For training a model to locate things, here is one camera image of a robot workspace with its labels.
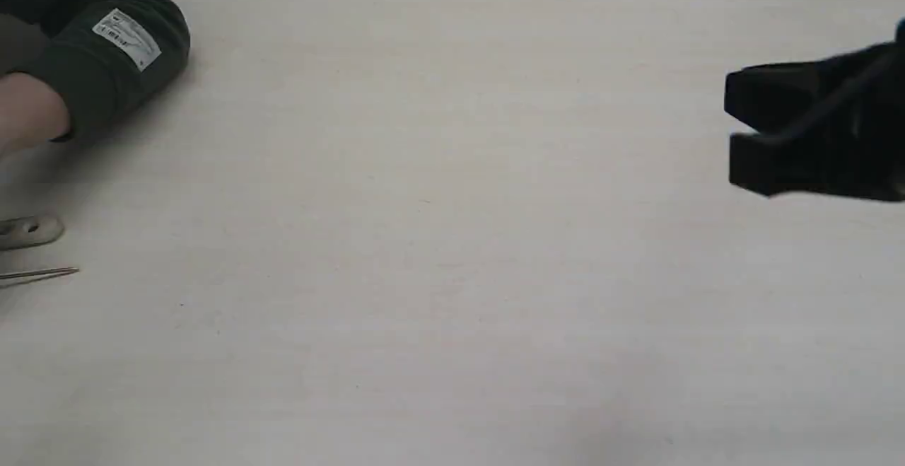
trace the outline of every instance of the white table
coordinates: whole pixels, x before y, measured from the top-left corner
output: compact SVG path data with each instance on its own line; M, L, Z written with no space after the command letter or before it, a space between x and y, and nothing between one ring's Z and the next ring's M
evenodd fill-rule
M178 1L3 170L84 270L0 293L4 465L901 462L905 208L732 188L721 103L905 0Z

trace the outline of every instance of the hand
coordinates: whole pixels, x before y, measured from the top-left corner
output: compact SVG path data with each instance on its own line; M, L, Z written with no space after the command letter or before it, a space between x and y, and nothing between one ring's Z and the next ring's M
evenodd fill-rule
M0 156L56 139L69 131L64 100L26 74L0 76Z

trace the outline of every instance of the metal bracket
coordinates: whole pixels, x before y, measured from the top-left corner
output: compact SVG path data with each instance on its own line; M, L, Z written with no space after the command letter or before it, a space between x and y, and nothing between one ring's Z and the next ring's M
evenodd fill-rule
M62 221L53 215L0 221L0 251L28 249L54 243L64 231Z

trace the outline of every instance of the person's arm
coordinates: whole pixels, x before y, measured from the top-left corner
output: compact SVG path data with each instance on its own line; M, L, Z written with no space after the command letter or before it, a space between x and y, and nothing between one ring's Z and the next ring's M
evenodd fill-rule
M170 0L0 0L51 43L0 77L0 150L103 128L187 63L185 19Z

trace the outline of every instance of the dark green sleeve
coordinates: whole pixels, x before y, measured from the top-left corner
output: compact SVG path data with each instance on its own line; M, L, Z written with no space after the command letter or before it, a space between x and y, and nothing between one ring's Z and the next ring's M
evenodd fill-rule
M0 0L0 13L51 37L41 56L13 71L64 98L74 133L106 127L187 62L188 28L170 0Z

